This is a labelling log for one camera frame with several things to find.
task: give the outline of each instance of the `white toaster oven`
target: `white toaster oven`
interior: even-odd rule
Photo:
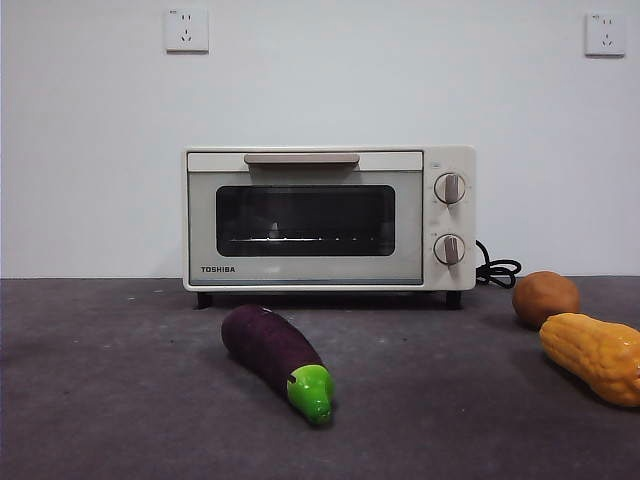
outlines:
[[[183,283],[201,306],[215,292],[475,285],[471,147],[197,147],[182,175]]]

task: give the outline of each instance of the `oven door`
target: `oven door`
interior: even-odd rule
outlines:
[[[422,152],[189,153],[189,283],[419,285]]]

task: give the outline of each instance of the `toy eggplant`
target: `toy eggplant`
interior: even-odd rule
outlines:
[[[331,419],[333,380],[309,341],[280,315],[243,305],[222,323],[222,342],[314,425]]]

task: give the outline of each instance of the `black cable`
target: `black cable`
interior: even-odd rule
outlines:
[[[493,282],[497,285],[500,285],[502,288],[513,288],[516,284],[516,274],[520,273],[522,270],[522,265],[520,262],[516,262],[515,260],[489,260],[489,252],[484,245],[482,245],[478,240],[476,240],[476,245],[480,247],[482,250],[482,255],[484,255],[484,265],[480,265],[476,268],[476,281],[480,285],[488,285],[490,282]],[[514,267],[510,270],[506,266],[498,266],[498,265],[509,265]],[[505,283],[502,280],[498,280],[496,277],[509,277],[509,282]]]

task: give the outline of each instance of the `orange ball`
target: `orange ball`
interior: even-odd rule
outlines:
[[[540,328],[551,315],[579,313],[580,293],[575,283],[554,272],[534,272],[518,280],[513,289],[518,317]]]

